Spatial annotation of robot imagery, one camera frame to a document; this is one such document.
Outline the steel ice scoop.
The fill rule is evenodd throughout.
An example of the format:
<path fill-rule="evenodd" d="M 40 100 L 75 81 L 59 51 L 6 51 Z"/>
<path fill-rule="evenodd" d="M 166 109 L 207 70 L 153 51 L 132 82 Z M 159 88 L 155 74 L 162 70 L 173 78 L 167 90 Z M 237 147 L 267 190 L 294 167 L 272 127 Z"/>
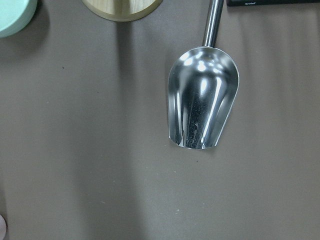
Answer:
<path fill-rule="evenodd" d="M 215 47 L 223 5 L 210 1 L 202 46 L 183 53 L 169 72 L 169 138 L 183 148 L 217 146 L 239 89 L 234 60 Z"/>

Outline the black monitor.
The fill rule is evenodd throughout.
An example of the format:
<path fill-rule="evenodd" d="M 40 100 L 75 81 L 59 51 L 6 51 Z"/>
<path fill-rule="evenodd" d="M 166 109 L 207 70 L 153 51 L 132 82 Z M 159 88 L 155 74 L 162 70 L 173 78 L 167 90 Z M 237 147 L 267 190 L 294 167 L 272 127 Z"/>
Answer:
<path fill-rule="evenodd" d="M 320 0 L 227 0 L 228 7 L 282 5 L 282 4 L 308 4 L 319 3 Z"/>

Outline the round wooden cup tree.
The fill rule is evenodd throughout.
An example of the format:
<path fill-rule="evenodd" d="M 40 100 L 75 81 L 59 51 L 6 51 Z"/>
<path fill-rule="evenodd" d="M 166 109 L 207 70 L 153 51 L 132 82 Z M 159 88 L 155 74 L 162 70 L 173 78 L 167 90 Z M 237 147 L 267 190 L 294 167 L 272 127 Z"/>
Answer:
<path fill-rule="evenodd" d="M 162 0 L 82 0 L 96 15 L 115 22 L 139 20 L 152 13 Z"/>

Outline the pink plastic cup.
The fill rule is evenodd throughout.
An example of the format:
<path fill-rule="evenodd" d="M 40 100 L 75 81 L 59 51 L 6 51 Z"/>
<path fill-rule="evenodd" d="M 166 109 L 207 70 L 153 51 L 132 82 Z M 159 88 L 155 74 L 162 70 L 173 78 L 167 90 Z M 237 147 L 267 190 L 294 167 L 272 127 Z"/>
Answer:
<path fill-rule="evenodd" d="M 7 233 L 7 224 L 2 215 L 0 215 L 0 240 L 4 240 Z"/>

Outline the mint green bowl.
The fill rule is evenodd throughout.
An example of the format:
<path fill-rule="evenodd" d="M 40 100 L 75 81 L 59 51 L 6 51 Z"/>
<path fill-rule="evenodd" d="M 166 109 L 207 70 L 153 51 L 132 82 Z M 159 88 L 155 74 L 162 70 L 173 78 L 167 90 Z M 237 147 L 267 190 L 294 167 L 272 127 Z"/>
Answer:
<path fill-rule="evenodd" d="M 33 18 L 37 0 L 0 1 L 0 37 L 5 38 L 21 31 Z"/>

